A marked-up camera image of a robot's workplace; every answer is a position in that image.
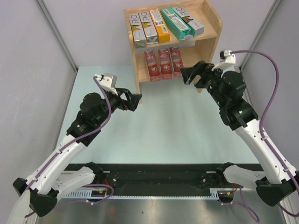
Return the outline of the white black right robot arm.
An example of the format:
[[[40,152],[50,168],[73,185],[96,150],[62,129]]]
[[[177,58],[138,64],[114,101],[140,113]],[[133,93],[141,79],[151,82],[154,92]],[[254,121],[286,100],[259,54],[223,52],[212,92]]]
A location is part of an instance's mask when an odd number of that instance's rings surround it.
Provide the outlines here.
[[[200,77],[194,86],[207,90],[219,107],[222,122],[247,144],[263,169],[257,172],[227,162],[217,168],[216,183],[220,187],[235,183],[254,190],[269,206],[277,205],[293,193],[299,183],[299,172],[286,159],[280,162],[276,157],[281,153],[259,127],[258,114],[242,97],[246,89],[242,75],[216,69],[214,64],[204,61],[180,71],[185,84]]]

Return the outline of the silver yellow toothpaste box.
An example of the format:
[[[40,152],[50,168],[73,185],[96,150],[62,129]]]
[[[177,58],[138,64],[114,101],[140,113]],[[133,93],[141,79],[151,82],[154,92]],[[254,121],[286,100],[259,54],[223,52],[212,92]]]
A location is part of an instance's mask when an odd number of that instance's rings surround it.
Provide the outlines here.
[[[147,39],[142,28],[138,13],[129,14],[129,23],[132,31],[134,45],[136,49],[146,48]]]

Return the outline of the red 3D toothpaste box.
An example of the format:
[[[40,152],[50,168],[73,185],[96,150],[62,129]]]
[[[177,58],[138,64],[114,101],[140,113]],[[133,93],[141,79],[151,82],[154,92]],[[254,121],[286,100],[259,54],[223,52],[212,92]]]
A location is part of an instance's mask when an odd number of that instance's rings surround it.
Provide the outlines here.
[[[157,64],[156,54],[153,50],[144,51],[150,82],[161,80],[161,73]]]
[[[181,69],[184,67],[179,47],[169,47],[173,77],[182,77]]]
[[[170,80],[173,77],[171,58],[168,49],[158,49],[160,71],[162,80]]]

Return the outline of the silver teal toothpaste box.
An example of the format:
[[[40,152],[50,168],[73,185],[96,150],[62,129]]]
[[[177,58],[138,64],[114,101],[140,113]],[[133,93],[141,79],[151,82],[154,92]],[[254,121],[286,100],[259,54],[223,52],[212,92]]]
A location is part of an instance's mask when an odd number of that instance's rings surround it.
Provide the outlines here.
[[[197,37],[204,33],[204,29],[205,29],[204,25],[199,20],[197,20],[194,16],[192,16],[184,7],[174,6],[171,8],[191,29],[190,34],[193,37]]]

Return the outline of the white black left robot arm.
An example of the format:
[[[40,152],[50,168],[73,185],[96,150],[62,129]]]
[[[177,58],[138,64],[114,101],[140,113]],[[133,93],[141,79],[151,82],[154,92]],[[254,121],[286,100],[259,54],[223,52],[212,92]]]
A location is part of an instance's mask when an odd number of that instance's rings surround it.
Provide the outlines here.
[[[70,175],[61,176],[70,162],[96,138],[116,109],[135,111],[142,98],[141,94],[132,94],[124,88],[118,88],[115,94],[102,93],[103,98],[95,92],[87,94],[56,150],[32,175],[14,181],[13,187],[19,195],[30,191],[29,206],[39,217],[50,213],[62,197],[76,189],[102,184],[103,170],[93,162]]]

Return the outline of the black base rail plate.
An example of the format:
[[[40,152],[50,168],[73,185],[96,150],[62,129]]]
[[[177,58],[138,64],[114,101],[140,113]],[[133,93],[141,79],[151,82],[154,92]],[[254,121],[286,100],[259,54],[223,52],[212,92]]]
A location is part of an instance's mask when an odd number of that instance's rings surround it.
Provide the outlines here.
[[[242,186],[227,181],[223,164],[97,164],[103,171],[79,189],[104,190],[106,196],[219,196],[233,197]]]

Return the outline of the wooden two-tier shelf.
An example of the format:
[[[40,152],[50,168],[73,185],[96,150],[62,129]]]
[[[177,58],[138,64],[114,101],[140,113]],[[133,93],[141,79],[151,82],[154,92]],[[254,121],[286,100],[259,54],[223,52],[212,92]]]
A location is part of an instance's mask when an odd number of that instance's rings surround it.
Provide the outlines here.
[[[151,44],[147,48],[136,49],[129,23],[129,14],[139,11],[150,11],[165,7],[182,6],[192,16],[204,25],[204,33],[192,39],[179,41],[174,34],[170,34],[170,41],[165,43]],[[127,32],[130,43],[132,65],[135,76],[135,86],[141,93],[140,83],[150,80],[145,61],[144,51],[147,49],[158,50],[160,48],[179,47],[183,65],[191,67],[199,60],[210,63],[216,50],[216,46],[222,31],[222,19],[208,0],[180,0],[154,5],[146,5],[124,10]]]

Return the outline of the teal toothpaste box with barcode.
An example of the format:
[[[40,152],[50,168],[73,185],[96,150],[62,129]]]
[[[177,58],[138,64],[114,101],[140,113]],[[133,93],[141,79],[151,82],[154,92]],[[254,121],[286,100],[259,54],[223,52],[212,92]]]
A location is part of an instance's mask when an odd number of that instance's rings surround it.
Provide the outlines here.
[[[190,34],[191,29],[171,7],[163,8],[160,12],[168,29],[179,41],[192,38],[192,35]]]

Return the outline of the plain yellow toothpaste box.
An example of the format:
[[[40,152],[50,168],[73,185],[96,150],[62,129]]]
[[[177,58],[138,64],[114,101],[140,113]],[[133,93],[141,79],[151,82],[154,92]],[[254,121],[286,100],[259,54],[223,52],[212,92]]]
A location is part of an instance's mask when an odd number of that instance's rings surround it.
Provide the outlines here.
[[[145,33],[147,44],[158,43],[158,34],[149,11],[139,11],[138,14]]]

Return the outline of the yellow toothpaste box with barcode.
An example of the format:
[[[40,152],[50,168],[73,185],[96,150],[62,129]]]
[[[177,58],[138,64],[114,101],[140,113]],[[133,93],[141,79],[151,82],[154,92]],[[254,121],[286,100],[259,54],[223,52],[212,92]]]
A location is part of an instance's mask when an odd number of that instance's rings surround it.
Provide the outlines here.
[[[166,43],[170,41],[170,33],[163,20],[163,17],[159,9],[154,9],[149,11],[150,16],[153,20],[154,26],[158,34],[158,43]]]

